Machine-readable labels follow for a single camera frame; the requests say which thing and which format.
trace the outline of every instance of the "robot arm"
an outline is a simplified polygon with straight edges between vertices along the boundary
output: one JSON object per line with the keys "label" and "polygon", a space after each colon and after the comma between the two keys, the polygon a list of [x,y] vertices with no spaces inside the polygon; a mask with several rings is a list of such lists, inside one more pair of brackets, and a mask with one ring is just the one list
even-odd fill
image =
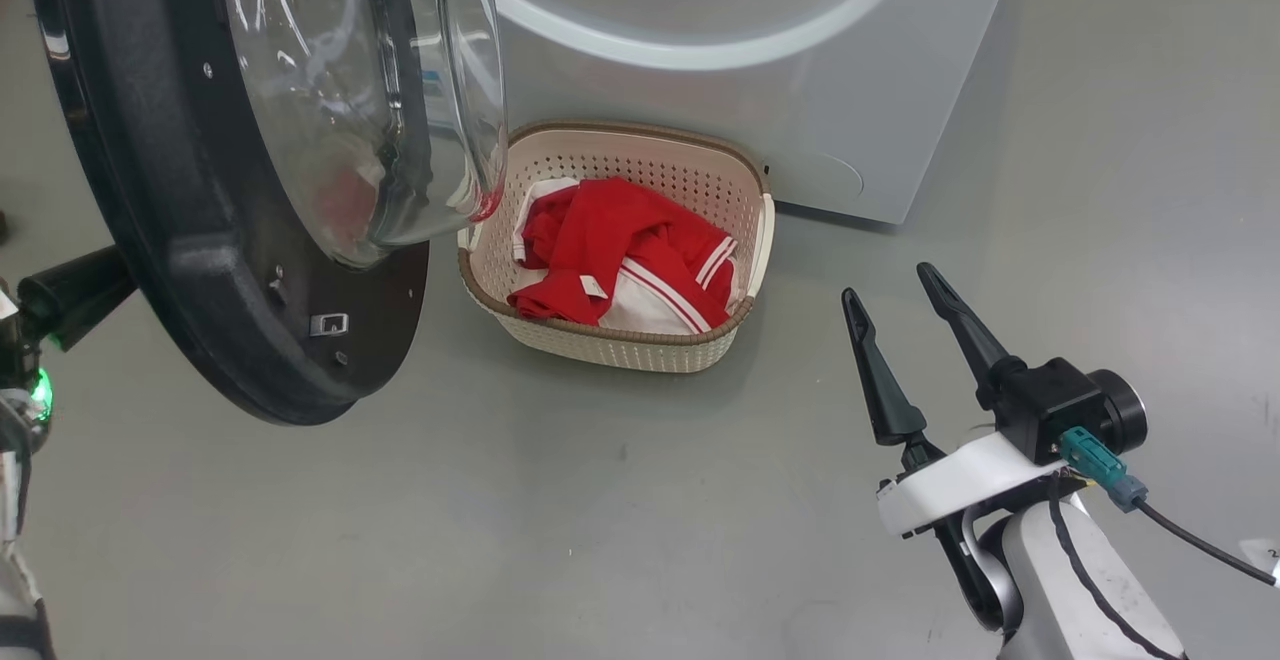
{"label": "robot arm", "polygon": [[[951,455],[928,443],[924,417],[879,353],[867,310],[846,290],[845,318],[876,440],[904,445],[904,472],[884,478],[877,492],[886,528],[905,538],[933,533],[974,617],[1002,633],[1002,660],[1137,660],[1152,657],[1151,650],[1180,656],[1169,623],[1084,512],[1075,491],[1085,482],[1062,457],[1061,437],[1073,428],[1084,428],[1116,455],[1140,445],[1147,420],[1138,395],[1110,370],[1083,373],[1061,358],[1028,368],[937,269],[920,263],[918,272],[964,350],[979,405],[996,413],[997,432]],[[975,522],[997,513],[1002,517],[986,532],[975,531]],[[1105,604],[1123,609],[1120,622],[1134,632],[1121,632],[1080,582],[1059,526]]]}
{"label": "robot arm", "polygon": [[69,350],[133,290],[114,247],[27,278],[17,301],[0,281],[0,660],[54,659],[44,599],[18,549],[31,459],[52,422],[40,344]]}

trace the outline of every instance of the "washing machine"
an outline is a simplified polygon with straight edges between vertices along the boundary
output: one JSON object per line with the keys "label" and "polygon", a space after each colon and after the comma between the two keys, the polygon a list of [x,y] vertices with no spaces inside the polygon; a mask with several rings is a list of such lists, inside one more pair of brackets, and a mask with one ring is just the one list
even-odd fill
{"label": "washing machine", "polygon": [[906,217],[997,0],[497,0],[512,127],[745,146],[785,203]]}

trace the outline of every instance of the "black cable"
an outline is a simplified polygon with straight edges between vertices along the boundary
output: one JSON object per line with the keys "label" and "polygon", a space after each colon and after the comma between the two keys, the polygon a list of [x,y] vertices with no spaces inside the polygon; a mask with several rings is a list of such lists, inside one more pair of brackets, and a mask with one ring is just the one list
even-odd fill
{"label": "black cable", "polygon": [[1166,531],[1169,531],[1171,533],[1175,533],[1175,536],[1178,536],[1179,538],[1187,541],[1188,545],[1190,545],[1190,546],[1196,547],[1197,550],[1204,553],[1210,558],[1212,558],[1215,560],[1220,560],[1221,563],[1225,563],[1226,565],[1230,565],[1231,569],[1240,570],[1242,573],[1244,573],[1245,576],[1249,576],[1251,578],[1253,578],[1256,581],[1265,582],[1265,583],[1271,585],[1271,586],[1276,585],[1276,578],[1271,573],[1268,573],[1266,570],[1257,569],[1253,565],[1249,565],[1248,563],[1244,563],[1239,558],[1236,558],[1236,556],[1234,556],[1234,555],[1231,555],[1231,554],[1229,554],[1229,553],[1226,553],[1226,551],[1224,551],[1224,550],[1221,550],[1219,547],[1215,547],[1215,546],[1204,542],[1203,540],[1196,537],[1193,533],[1190,533],[1190,532],[1185,531],[1184,528],[1181,528],[1181,526],[1179,523],[1175,523],[1175,522],[1170,521],[1169,518],[1166,518],[1166,517],[1161,515],[1160,513],[1157,513],[1157,510],[1153,509],[1152,505],[1147,505],[1147,500],[1135,499],[1133,501],[1133,505],[1134,505],[1134,508],[1137,508],[1139,510],[1143,510],[1143,513],[1147,514],[1148,518],[1151,518],[1152,521],[1156,521],[1156,524],[1160,524],[1160,527],[1165,528]]}
{"label": "black cable", "polygon": [[1062,508],[1059,505],[1060,491],[1059,491],[1059,478],[1057,475],[1050,477],[1048,483],[1048,517],[1053,521],[1053,530],[1057,531],[1057,542],[1062,546],[1062,553],[1066,553],[1068,560],[1071,562],[1071,569],[1075,570],[1076,579],[1084,586],[1084,590],[1089,591],[1093,596],[1093,602],[1098,606],[1098,610],[1107,617],[1117,628],[1120,628],[1120,634],[1132,640],[1135,645],[1147,651],[1152,657],[1158,657],[1160,660],[1187,660],[1187,655],[1170,655],[1164,650],[1156,647],[1156,643],[1148,641],[1133,625],[1129,624],[1115,608],[1107,602],[1107,599],[1098,590],[1097,583],[1089,577],[1089,573],[1084,569],[1084,563],[1080,562],[1080,554],[1075,551],[1075,544],[1071,542],[1071,533],[1066,530],[1066,521],[1062,518]]}

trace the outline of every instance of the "clothing tag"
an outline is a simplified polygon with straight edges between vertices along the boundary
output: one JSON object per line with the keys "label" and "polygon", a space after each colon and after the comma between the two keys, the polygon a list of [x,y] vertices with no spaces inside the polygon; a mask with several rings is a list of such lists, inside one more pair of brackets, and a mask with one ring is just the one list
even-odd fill
{"label": "clothing tag", "polygon": [[604,301],[609,299],[607,292],[604,292],[604,288],[600,287],[600,283],[595,281],[595,278],[589,276],[589,274],[585,274],[585,276],[580,278],[582,280],[582,292],[586,292],[586,294],[589,294],[590,297],[600,297],[600,299]]}
{"label": "clothing tag", "polygon": [[1270,572],[1274,578],[1280,581],[1280,541],[1262,537],[1242,540],[1240,551],[1254,568]]}

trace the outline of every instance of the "beige plastic basket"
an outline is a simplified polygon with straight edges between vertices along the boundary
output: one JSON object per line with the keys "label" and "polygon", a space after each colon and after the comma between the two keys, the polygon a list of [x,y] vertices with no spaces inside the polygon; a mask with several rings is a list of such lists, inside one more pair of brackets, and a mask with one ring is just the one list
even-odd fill
{"label": "beige plastic basket", "polygon": [[[534,182],[557,177],[626,177],[707,217],[737,240],[737,295],[721,327],[701,335],[654,335],[566,321],[526,321],[507,304],[517,267],[511,233]],[[512,136],[507,189],[488,221],[458,233],[458,265],[471,297],[527,347],[557,356],[660,373],[695,373],[724,356],[751,312],[773,246],[773,198],[759,168],[710,137],[658,127],[549,122]]]}

